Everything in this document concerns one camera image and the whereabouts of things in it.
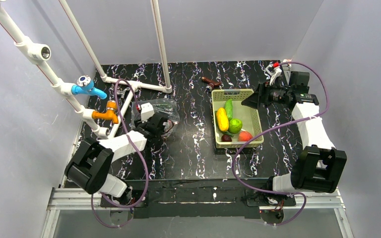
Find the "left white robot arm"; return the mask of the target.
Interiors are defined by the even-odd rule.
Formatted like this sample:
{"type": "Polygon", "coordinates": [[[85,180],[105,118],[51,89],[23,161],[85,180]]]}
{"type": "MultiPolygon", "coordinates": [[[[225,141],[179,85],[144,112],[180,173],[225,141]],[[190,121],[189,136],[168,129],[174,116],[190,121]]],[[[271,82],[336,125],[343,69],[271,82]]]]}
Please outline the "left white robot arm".
{"type": "Polygon", "coordinates": [[[136,128],[121,136],[100,141],[84,139],[68,162],[65,176],[89,194],[121,197],[127,184],[109,174],[112,162],[144,151],[149,142],[161,138],[169,122],[162,113],[155,113],[146,122],[136,121],[136,128]]]}

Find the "clear zip top bag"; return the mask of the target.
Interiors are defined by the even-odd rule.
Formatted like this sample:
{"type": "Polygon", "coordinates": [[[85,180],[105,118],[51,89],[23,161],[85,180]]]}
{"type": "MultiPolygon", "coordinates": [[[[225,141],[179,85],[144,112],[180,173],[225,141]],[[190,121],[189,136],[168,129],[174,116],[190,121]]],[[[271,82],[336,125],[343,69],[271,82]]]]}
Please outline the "clear zip top bag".
{"type": "Polygon", "coordinates": [[[145,104],[150,104],[152,106],[154,115],[159,115],[162,118],[167,118],[167,121],[164,124],[164,132],[161,134],[162,137],[169,136],[178,128],[178,124],[180,122],[180,115],[178,112],[177,102],[169,98],[160,98],[147,101],[137,101],[132,103],[132,129],[137,128],[139,125],[142,124],[141,113],[143,112],[145,104]]]}

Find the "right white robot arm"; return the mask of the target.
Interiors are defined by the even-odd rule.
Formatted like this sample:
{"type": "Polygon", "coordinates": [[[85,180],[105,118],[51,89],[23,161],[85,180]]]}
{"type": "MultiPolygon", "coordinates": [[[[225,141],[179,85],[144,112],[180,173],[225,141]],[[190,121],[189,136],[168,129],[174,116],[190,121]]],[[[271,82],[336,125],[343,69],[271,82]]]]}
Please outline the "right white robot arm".
{"type": "Polygon", "coordinates": [[[258,109],[277,103],[287,106],[296,121],[303,150],[291,172],[272,176],[261,192],[285,195],[301,191],[333,193],[347,161],[345,151],[330,141],[319,115],[317,96],[309,93],[308,72],[290,74],[289,86],[270,82],[259,84],[255,92],[242,101],[243,106],[258,109]]]}

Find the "green fake cucumber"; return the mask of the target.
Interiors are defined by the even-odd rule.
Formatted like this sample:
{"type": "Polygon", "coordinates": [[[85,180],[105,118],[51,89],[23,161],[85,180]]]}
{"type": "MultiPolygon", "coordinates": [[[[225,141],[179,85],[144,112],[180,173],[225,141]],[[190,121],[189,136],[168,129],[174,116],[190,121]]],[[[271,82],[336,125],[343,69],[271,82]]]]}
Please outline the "green fake cucumber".
{"type": "Polygon", "coordinates": [[[232,99],[228,99],[225,102],[224,109],[226,111],[227,119],[228,119],[228,121],[230,121],[233,118],[233,101],[232,101],[232,99]]]}

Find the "red fake tomato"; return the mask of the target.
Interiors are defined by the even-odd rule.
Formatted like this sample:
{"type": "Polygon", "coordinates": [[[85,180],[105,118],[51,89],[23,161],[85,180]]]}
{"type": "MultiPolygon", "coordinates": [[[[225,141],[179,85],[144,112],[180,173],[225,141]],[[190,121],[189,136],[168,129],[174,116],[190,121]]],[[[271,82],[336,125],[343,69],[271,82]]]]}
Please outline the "red fake tomato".
{"type": "Polygon", "coordinates": [[[239,142],[246,142],[246,141],[249,141],[253,138],[253,135],[248,132],[248,131],[240,131],[239,135],[238,135],[238,141],[239,142]]]}

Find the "dark green fake chili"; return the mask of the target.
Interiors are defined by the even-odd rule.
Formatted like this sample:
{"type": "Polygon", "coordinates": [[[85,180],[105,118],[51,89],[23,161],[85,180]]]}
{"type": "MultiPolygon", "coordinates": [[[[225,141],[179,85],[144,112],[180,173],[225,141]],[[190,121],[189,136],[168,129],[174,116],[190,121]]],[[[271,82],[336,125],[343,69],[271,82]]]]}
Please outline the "dark green fake chili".
{"type": "Polygon", "coordinates": [[[216,123],[216,127],[217,127],[217,129],[219,130],[220,133],[222,133],[223,135],[228,135],[230,137],[234,137],[234,135],[232,133],[230,133],[229,131],[221,131],[219,129],[219,122],[217,120],[217,111],[214,112],[214,118],[215,118],[214,122],[216,123]]]}

